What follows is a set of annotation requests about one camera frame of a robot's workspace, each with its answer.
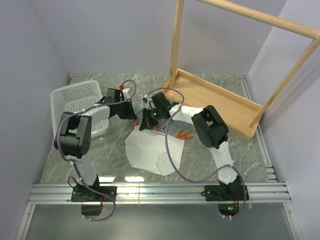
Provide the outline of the white underwear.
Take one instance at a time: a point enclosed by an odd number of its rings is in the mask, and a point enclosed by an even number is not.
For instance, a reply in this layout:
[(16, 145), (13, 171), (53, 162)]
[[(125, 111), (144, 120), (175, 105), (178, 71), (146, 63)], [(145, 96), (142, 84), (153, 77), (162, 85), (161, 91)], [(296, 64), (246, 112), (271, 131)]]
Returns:
[(180, 168), (185, 141), (136, 126), (125, 139), (125, 153), (133, 168), (167, 176)]

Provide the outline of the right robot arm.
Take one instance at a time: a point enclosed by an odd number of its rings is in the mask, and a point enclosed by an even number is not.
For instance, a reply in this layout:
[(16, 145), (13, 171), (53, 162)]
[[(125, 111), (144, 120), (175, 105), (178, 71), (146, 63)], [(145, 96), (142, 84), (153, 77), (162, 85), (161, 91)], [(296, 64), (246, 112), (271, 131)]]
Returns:
[[(247, 194), (243, 177), (234, 167), (229, 152), (229, 128), (212, 105), (200, 108), (185, 106), (178, 102), (170, 103), (162, 92), (153, 95), (151, 101), (154, 107), (147, 106), (142, 110), (142, 123), (139, 129), (142, 131), (149, 127), (155, 127), (160, 119), (167, 120), (164, 132), (166, 153), (173, 169), (182, 179), (190, 183), (203, 183), (218, 174), (220, 194), (224, 199), (233, 199), (239, 189), (243, 191), (244, 195)], [(168, 127), (172, 120), (192, 124), (201, 143), (210, 150), (216, 170), (205, 179), (188, 179), (175, 166), (168, 143)]]

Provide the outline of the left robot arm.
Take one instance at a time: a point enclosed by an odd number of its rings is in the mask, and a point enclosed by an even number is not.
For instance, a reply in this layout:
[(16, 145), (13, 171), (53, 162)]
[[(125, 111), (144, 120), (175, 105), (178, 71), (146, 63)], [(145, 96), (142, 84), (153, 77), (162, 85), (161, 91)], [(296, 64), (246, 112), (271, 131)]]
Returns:
[(91, 146), (92, 126), (114, 116), (121, 120), (137, 121), (129, 89), (123, 85), (118, 89), (108, 88), (106, 96), (88, 111), (82, 110), (79, 114), (66, 111), (61, 115), (54, 147), (71, 163), (76, 172), (77, 180), (73, 193), (77, 197), (96, 201), (105, 196), (100, 187), (99, 177), (90, 159), (85, 155)]

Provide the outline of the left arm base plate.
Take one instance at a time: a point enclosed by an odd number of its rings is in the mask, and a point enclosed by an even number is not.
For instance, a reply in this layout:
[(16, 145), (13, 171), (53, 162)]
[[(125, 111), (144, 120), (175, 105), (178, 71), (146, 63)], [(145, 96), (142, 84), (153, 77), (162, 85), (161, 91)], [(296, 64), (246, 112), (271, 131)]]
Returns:
[[(78, 191), (74, 190), (71, 194), (71, 202), (111, 202), (109, 198), (92, 192), (83, 185), (80, 185), (77, 189)], [(113, 200), (116, 199), (116, 186), (100, 186), (96, 191), (111, 197)]]

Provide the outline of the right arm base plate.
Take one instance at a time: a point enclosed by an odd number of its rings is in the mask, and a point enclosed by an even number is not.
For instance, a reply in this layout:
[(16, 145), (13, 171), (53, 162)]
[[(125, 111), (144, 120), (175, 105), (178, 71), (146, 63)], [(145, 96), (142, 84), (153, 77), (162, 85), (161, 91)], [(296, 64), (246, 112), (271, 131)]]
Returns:
[(235, 200), (243, 201), (244, 199), (249, 200), (249, 194), (244, 194), (242, 185), (235, 190), (228, 186), (205, 185), (204, 191), (202, 191), (200, 195), (205, 197), (207, 202), (226, 202)]

